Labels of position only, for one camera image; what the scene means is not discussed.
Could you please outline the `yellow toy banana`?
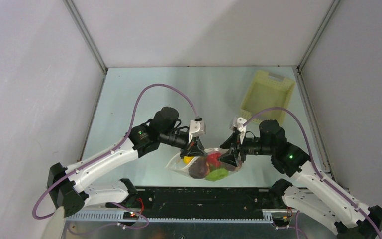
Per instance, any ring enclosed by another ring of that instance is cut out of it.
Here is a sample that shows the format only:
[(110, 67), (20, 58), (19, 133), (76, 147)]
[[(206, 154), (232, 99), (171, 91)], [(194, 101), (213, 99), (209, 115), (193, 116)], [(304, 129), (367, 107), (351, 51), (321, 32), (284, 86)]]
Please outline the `yellow toy banana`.
[(192, 157), (192, 156), (185, 156), (183, 158), (183, 162), (185, 165), (188, 165), (193, 159), (194, 159), (194, 157)]

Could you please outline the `red toy pepper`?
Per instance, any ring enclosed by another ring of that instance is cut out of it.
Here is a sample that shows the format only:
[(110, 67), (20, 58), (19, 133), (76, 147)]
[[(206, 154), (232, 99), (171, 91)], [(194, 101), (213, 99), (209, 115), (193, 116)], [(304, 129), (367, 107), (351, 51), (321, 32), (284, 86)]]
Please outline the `red toy pepper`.
[(221, 155), (222, 154), (220, 152), (209, 154), (206, 158), (206, 161), (210, 166), (213, 166), (214, 168), (219, 168), (221, 166), (221, 162), (218, 159)]

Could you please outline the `dark purple toy fruit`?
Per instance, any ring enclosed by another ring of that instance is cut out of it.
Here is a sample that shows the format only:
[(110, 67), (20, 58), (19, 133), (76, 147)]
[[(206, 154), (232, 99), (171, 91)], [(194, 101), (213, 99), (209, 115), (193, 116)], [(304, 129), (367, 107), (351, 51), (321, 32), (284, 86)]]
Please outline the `dark purple toy fruit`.
[(197, 161), (195, 161), (189, 168), (188, 168), (188, 174), (191, 178), (194, 179), (203, 179), (205, 178), (209, 173), (210, 165), (207, 163), (206, 159), (199, 158)]

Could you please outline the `clear zip top bag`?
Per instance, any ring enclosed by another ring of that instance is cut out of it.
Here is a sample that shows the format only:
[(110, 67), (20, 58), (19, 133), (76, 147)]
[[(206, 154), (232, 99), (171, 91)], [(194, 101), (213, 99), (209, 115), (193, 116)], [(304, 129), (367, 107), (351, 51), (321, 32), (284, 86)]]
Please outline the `clear zip top bag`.
[(241, 160), (238, 161), (237, 166), (218, 160), (227, 152), (226, 149), (209, 148), (205, 152), (207, 156), (180, 157), (179, 154), (176, 154), (165, 168), (189, 178), (215, 182), (238, 172), (242, 167), (243, 162)]

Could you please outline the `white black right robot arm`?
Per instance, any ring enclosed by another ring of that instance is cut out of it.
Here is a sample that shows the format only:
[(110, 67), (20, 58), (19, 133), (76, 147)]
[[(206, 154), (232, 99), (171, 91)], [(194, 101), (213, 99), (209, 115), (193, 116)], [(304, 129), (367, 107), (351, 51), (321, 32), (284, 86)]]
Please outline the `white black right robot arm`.
[(382, 208), (360, 202), (339, 184), (319, 170), (310, 155), (286, 139), (276, 120), (259, 125), (259, 137), (246, 137), (240, 119), (233, 133), (220, 146), (227, 153), (219, 161), (236, 166), (247, 155), (267, 155), (281, 174), (303, 184), (305, 194), (286, 179), (279, 179), (269, 189), (269, 200), (275, 208), (285, 205), (296, 209), (327, 227), (338, 239), (374, 239), (382, 230)]

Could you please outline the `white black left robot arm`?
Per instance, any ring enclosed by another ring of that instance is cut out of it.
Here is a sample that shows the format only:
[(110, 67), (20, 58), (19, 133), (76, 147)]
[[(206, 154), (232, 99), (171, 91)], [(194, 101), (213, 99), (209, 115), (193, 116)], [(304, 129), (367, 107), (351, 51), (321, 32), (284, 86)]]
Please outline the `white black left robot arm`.
[(153, 152), (161, 144), (180, 150), (180, 157), (206, 156), (200, 136), (206, 132), (202, 118), (191, 120), (189, 126), (180, 126), (179, 113), (172, 107), (163, 107), (153, 118), (133, 127), (108, 152), (95, 159), (80, 161), (64, 167), (61, 163), (49, 169), (47, 189), (55, 207), (63, 207), (69, 217), (83, 207), (101, 203), (121, 203), (132, 207), (137, 202), (137, 190), (129, 179), (122, 178), (110, 185), (92, 186), (92, 183), (113, 169)]

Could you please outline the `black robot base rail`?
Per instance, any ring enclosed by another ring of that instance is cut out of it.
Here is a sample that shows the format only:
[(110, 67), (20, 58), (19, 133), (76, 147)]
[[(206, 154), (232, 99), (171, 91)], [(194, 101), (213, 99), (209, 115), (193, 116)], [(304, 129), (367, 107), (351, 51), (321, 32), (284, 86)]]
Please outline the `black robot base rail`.
[(149, 219), (265, 219), (266, 210), (287, 210), (267, 188), (138, 186), (136, 190), (120, 204)]

